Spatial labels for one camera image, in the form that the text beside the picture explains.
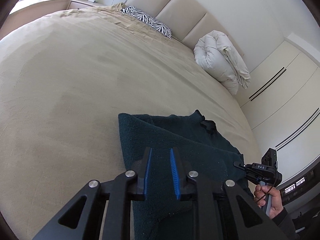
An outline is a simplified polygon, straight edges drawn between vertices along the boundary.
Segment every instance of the gray handle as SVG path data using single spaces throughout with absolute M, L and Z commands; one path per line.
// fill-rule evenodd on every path
M 267 186 L 268 184 L 266 184 L 263 181 L 260 181 L 259 183 L 261 186 Z M 270 209 L 271 209 L 271 197 L 269 194 L 266 194 L 266 198 L 264 199 L 266 204 L 264 206 L 261 207 L 261 210 L 267 215 L 269 216 L 270 214 Z

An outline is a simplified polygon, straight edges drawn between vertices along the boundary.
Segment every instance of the zebra print pillow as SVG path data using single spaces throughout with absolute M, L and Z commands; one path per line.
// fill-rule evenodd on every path
M 123 9 L 121 9 L 121 11 L 141 20 L 145 24 L 148 24 L 149 26 L 151 26 L 155 30 L 161 32 L 164 36 L 171 39 L 171 37 L 172 37 L 171 29 L 168 26 L 166 26 L 165 24 L 163 24 L 162 22 L 160 22 L 157 19 L 153 18 L 152 16 L 148 15 L 147 13 L 139 10 L 138 8 L 135 8 L 134 6 L 129 6 L 129 7 L 123 8 Z

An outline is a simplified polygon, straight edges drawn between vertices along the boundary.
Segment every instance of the nightstand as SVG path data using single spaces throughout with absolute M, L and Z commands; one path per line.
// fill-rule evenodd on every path
M 83 8 L 94 7 L 94 6 L 105 6 L 105 5 L 102 3 L 89 2 L 86 0 L 71 0 L 68 9 L 83 9 Z

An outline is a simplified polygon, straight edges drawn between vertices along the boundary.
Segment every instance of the folded duvet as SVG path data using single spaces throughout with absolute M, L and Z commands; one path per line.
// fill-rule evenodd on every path
M 203 36 L 196 44 L 194 54 L 196 62 L 230 94 L 235 95 L 239 85 L 248 87 L 248 68 L 224 33 L 212 31 Z

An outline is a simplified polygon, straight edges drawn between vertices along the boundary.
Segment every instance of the human hand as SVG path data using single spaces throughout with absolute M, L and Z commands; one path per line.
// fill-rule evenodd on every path
M 268 190 L 272 186 L 260 186 L 259 184 L 256 186 L 256 190 L 253 193 L 255 195 L 254 201 L 256 202 L 259 198 L 261 198 L 265 193 L 268 192 Z M 269 192 L 271 198 L 271 208 L 270 208 L 270 213 L 269 217 L 270 219 L 273 219 L 276 217 L 282 210 L 282 200 L 281 200 L 281 195 L 280 191 L 277 190 L 275 187 L 272 187 L 272 189 Z M 264 206 L 266 204 L 266 201 L 264 200 L 266 197 L 264 196 L 257 204 L 259 207 Z

